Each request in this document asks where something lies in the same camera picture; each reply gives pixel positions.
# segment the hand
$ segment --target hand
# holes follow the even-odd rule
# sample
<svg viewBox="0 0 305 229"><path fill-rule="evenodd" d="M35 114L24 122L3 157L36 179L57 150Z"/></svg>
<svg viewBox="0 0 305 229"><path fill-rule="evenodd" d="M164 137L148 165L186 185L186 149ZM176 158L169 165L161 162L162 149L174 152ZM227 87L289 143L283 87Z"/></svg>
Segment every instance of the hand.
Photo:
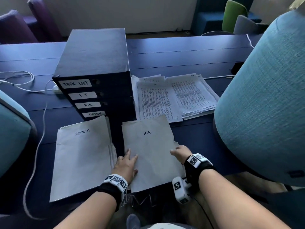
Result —
<svg viewBox="0 0 305 229"><path fill-rule="evenodd" d="M170 151L171 155L175 156L181 164L184 165L186 159L192 155L192 152L185 145L179 145L176 150Z"/></svg>
<svg viewBox="0 0 305 229"><path fill-rule="evenodd" d="M138 173L137 169L134 169L135 162L137 161L138 155L135 155L130 159L130 149L127 150L125 157L119 156L117 162L111 172L111 174L118 174L125 178L128 185L132 182L134 176Z"/></svg>

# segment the dark blue table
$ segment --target dark blue table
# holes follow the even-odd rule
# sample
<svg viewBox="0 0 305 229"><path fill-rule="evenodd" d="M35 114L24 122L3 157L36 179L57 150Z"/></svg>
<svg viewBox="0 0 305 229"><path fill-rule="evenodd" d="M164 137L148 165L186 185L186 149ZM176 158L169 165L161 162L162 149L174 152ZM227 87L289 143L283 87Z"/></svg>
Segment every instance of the dark blue table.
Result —
<svg viewBox="0 0 305 229"><path fill-rule="evenodd" d="M261 35L251 36L256 45ZM23 88L42 90L55 71L65 42L0 45L0 71L28 71L35 75L35 81ZM131 73L137 77L162 74L165 77L189 73L203 77L229 75L235 62L245 61L252 51L246 35L222 35L182 38L153 38L127 40ZM11 78L10 82L22 83L28 77ZM209 79L207 83L219 95L231 79ZM37 170L28 189L27 203L32 212L50 207L49 196L53 173L57 130L66 125L78 123L82 118L62 95L28 93L10 85L1 84L0 89L12 97L28 112L42 135L42 115L46 101L46 134L37 156ZM211 160L219 173L228 175L244 171L237 159L223 151L216 143L212 130L213 115L202 116L184 122L171 123L175 140L188 146L193 153L201 153ZM112 139L117 154L124 153L121 125L111 122ZM22 194L33 165L33 155L20 180L0 196L0 213L22 211ZM56 204L86 199L90 191L61 200Z"/></svg>

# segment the person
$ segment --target person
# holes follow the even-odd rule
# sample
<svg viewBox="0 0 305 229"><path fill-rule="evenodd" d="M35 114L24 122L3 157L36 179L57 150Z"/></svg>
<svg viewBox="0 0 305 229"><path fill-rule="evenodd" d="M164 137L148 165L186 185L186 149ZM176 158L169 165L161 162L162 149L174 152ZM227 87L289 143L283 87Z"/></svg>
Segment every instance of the person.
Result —
<svg viewBox="0 0 305 229"><path fill-rule="evenodd" d="M186 146L178 146L170 153L185 164L192 156ZM124 157L118 157L112 174L118 174L130 184L137 174L134 169L138 156L130 159L130 149ZM201 193L206 199L219 228L289 228L273 213L234 186L211 165L197 177ZM54 229L106 228L117 207L116 199L105 192L95 192ZM155 224L151 228L184 228L173 224Z"/></svg>

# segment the white wall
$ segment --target white wall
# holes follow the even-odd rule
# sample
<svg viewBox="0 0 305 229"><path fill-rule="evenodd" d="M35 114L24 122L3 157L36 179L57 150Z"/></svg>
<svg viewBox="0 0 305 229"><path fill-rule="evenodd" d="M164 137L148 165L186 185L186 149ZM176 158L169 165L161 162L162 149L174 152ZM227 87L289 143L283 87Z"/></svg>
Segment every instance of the white wall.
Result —
<svg viewBox="0 0 305 229"><path fill-rule="evenodd" d="M63 36L72 29L126 33L189 30L197 0L44 0Z"/></svg>
<svg viewBox="0 0 305 229"><path fill-rule="evenodd" d="M32 15L27 0L0 0L0 15L15 9L24 16Z"/></svg>
<svg viewBox="0 0 305 229"><path fill-rule="evenodd" d="M288 8L276 5L269 0L254 0L250 11L259 15L262 19L262 23L272 23L278 16L284 14Z"/></svg>

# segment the label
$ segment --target label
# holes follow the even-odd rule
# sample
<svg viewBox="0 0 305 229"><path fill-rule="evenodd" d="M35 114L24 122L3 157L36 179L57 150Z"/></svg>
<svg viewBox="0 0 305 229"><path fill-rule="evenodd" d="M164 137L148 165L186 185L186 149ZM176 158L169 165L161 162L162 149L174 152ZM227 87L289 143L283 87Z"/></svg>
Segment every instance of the label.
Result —
<svg viewBox="0 0 305 229"><path fill-rule="evenodd" d="M58 82L64 89L92 87L90 80L88 80L88 79L60 80Z"/></svg>
<svg viewBox="0 0 305 229"><path fill-rule="evenodd" d="M79 93L70 93L68 95L73 100L97 98L97 95L95 92L79 92Z"/></svg>
<svg viewBox="0 0 305 229"><path fill-rule="evenodd" d="M95 108L95 107L101 107L101 104L99 102L87 102L87 103L75 103L75 106L80 108Z"/></svg>
<svg viewBox="0 0 305 229"><path fill-rule="evenodd" d="M104 115L106 115L105 111L83 113L84 117L96 117L96 116L104 116Z"/></svg>

